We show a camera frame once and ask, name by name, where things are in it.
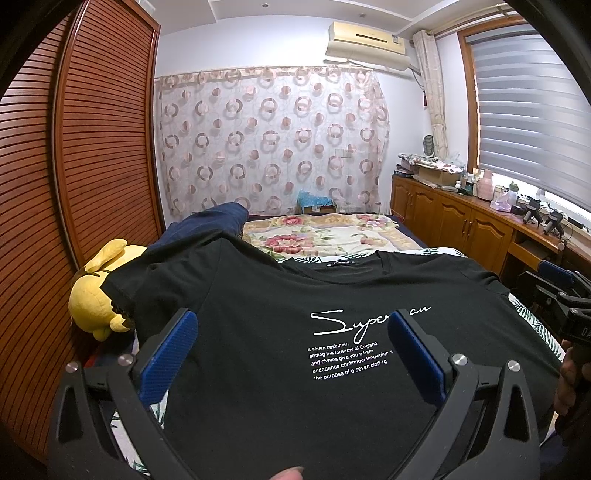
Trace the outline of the person's left hand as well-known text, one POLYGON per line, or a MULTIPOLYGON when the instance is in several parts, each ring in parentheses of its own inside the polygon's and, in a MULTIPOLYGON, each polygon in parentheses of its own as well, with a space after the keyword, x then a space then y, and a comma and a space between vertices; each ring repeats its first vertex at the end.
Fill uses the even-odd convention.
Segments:
POLYGON ((304 468, 301 466, 290 467, 276 473, 270 480, 303 480, 304 468))

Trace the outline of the person's right hand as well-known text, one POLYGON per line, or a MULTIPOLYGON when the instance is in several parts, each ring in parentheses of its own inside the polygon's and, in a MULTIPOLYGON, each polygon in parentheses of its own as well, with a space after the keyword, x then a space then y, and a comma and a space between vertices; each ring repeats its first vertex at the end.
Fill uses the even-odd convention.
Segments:
POLYGON ((561 345, 566 355, 560 367, 560 377, 554 397, 554 409, 558 415, 565 416, 576 401, 575 383, 577 377, 580 376, 589 379, 590 365, 584 364, 579 366, 573 360, 573 347, 569 341, 563 340, 561 345))

